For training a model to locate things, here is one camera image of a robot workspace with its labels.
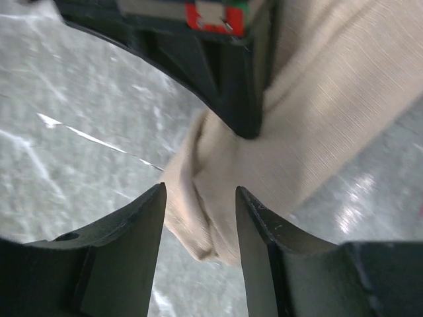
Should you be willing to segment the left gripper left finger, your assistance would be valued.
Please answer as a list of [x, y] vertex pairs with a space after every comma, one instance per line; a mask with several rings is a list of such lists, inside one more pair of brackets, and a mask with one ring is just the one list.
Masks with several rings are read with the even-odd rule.
[[54, 240], [1, 240], [2, 316], [146, 316], [167, 193], [156, 184]]

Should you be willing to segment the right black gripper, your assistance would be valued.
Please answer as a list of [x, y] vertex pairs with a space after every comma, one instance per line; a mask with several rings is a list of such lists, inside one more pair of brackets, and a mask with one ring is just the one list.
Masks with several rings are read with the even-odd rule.
[[195, 94], [235, 134], [259, 136], [276, 1], [56, 1], [66, 25], [130, 52]]

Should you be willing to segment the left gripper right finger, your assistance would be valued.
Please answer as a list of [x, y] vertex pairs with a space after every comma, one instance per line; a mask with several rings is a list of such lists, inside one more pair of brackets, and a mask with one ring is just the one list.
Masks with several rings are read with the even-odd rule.
[[318, 238], [236, 190], [250, 316], [421, 316], [421, 242]]

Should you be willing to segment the beige cloth napkin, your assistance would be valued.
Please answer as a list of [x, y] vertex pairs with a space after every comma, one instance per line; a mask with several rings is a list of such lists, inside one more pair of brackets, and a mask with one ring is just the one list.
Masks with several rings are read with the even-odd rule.
[[238, 186], [286, 217], [422, 95], [421, 1], [285, 1], [280, 19], [260, 136], [206, 110], [162, 175], [196, 260], [239, 262]]

